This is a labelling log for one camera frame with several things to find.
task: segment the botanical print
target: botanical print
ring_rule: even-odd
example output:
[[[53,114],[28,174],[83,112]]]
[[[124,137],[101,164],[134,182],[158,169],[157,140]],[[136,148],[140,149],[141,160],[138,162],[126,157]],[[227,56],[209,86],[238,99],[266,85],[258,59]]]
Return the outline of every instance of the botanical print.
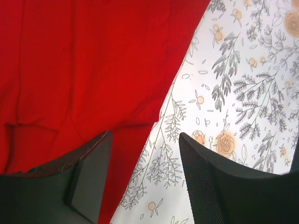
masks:
[[[160,200],[160,202],[158,204],[154,203],[154,202],[150,202],[148,205],[148,208],[150,210],[150,217],[152,218],[154,214],[158,215],[158,208],[160,207],[160,205],[163,202],[163,198]]]
[[[236,100],[242,102],[242,107],[236,109],[238,120],[235,124],[253,118],[251,122],[243,123],[240,128],[242,140],[249,134],[251,140],[260,137],[259,118],[267,118],[269,124],[279,125],[280,132],[286,130],[286,113],[282,104],[285,98],[275,80],[276,75],[277,72],[274,75],[268,72],[260,73],[256,75],[259,79],[256,81],[252,76],[245,74],[242,79],[234,82]]]
[[[221,82],[213,88],[212,96],[215,101],[215,109],[221,112],[222,105],[225,105],[225,98],[231,93],[231,77],[238,72],[238,64],[241,62],[240,52],[235,50],[235,43],[238,39],[234,33],[230,33],[224,38],[224,42],[219,48],[222,51],[221,57],[213,64],[216,79],[221,77]]]
[[[267,0],[252,0],[252,5],[255,6],[254,10],[250,13],[250,18],[253,22],[247,30],[247,38],[251,42],[255,41],[257,33],[262,31],[263,17],[270,16],[270,9]]]
[[[176,221],[175,217],[173,216],[170,224],[186,224],[188,221],[189,221],[189,219],[187,218],[187,219],[183,220],[182,222],[179,222],[179,221]]]
[[[221,131],[221,134],[217,136],[217,144],[215,146],[218,154],[229,158],[235,149],[235,140],[234,137],[228,132],[230,123],[227,123],[227,117],[228,111],[226,113],[225,119],[223,120],[223,130]]]
[[[269,131],[263,138],[262,144],[258,149],[260,158],[255,163],[253,168],[257,168],[258,170],[266,171],[268,173],[273,173],[274,163],[277,161],[276,150],[272,149],[274,137],[275,135],[272,135]]]
[[[223,0],[211,0],[210,4],[207,7],[207,11],[211,11],[213,13],[215,10],[221,12],[226,11],[226,7],[223,3]]]
[[[194,224],[178,138],[264,172],[289,172],[299,136],[299,1],[212,0],[113,224]]]

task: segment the red curtain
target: red curtain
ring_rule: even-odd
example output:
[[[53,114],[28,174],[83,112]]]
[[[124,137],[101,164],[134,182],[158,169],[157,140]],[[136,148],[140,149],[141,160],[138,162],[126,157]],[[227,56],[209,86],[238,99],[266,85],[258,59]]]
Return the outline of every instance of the red curtain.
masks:
[[[108,224],[208,3],[0,1],[0,172],[112,130]]]

